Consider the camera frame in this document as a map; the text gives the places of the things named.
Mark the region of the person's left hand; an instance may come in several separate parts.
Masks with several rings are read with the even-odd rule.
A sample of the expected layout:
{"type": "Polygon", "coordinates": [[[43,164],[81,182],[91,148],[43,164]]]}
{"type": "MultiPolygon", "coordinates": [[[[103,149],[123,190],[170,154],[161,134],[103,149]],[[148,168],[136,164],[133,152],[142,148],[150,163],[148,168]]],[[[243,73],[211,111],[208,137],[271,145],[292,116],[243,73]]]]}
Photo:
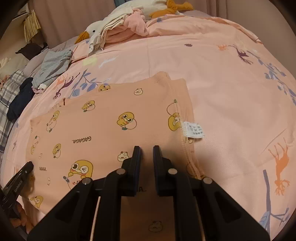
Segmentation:
{"type": "Polygon", "coordinates": [[[16,210],[18,212],[18,218],[10,219],[12,226],[14,228],[17,228],[19,226],[24,227],[26,229],[26,233],[29,233],[32,230],[32,224],[28,216],[26,215],[25,210],[19,202],[16,203],[16,210]]]}

